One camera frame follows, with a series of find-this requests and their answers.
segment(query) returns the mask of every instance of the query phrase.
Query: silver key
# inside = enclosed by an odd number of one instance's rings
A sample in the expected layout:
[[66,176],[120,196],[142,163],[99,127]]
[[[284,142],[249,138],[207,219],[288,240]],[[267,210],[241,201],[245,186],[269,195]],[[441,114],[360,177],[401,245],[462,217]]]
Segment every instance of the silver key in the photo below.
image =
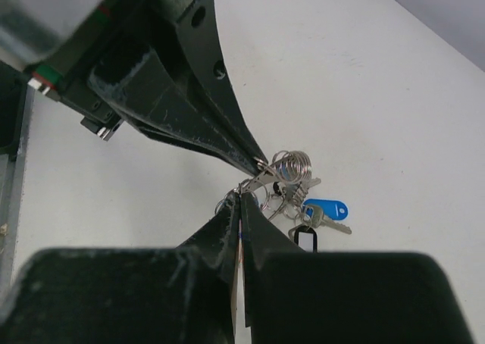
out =
[[305,222],[306,211],[311,209],[313,212],[311,214],[311,220],[309,221],[310,227],[313,229],[318,228],[320,225],[325,227],[329,227],[339,232],[345,234],[352,234],[352,230],[350,227],[347,227],[345,224],[337,223],[334,219],[330,218],[328,215],[325,214],[324,209],[320,206],[308,204],[305,206],[305,210],[303,211],[303,222]]
[[306,188],[307,188],[307,189],[310,189],[310,188],[312,188],[312,187],[314,187],[314,186],[318,185],[319,183],[321,183],[321,178],[319,178],[319,177],[315,177],[314,179],[311,179],[310,181],[308,181],[308,182],[306,183]]

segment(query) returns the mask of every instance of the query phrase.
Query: white table surface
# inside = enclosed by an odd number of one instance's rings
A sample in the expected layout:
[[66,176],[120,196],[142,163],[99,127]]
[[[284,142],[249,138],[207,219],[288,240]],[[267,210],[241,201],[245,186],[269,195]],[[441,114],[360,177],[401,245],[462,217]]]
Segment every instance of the white table surface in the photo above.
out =
[[[309,197],[349,206],[353,234],[320,228],[319,246],[433,256],[485,342],[485,73],[393,0],[216,0],[216,9],[260,146],[269,158],[309,153],[323,180]],[[105,143],[80,119],[35,101],[15,270],[45,247],[177,245],[244,178],[127,125]]]

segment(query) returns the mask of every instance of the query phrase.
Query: gray wall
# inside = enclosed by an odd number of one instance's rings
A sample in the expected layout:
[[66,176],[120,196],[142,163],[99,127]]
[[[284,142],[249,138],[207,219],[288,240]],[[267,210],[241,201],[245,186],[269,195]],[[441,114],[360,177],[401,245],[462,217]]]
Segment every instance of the gray wall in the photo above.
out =
[[485,70],[485,0],[396,0]]

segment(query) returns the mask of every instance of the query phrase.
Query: screw hole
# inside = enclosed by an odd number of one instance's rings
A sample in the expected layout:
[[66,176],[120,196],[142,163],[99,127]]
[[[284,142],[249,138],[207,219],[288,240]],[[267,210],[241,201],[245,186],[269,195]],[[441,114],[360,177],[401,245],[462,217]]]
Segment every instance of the screw hole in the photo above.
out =
[[205,8],[200,7],[192,17],[192,27],[196,28],[200,26],[204,18],[205,18]]
[[224,62],[219,60],[214,65],[214,76],[217,80],[222,80],[226,77],[226,67],[224,66]]
[[91,107],[92,110],[97,110],[99,107],[101,106],[101,102],[100,101],[97,101],[96,103],[94,103]]

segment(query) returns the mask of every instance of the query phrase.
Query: blue key tag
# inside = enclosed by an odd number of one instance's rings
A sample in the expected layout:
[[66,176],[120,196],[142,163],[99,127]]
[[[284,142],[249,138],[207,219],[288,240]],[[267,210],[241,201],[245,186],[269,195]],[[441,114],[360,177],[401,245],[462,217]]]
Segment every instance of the blue key tag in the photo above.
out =
[[333,220],[344,220],[349,215],[347,205],[338,200],[308,199],[303,203],[303,206],[307,204],[320,206],[324,209],[325,214]]

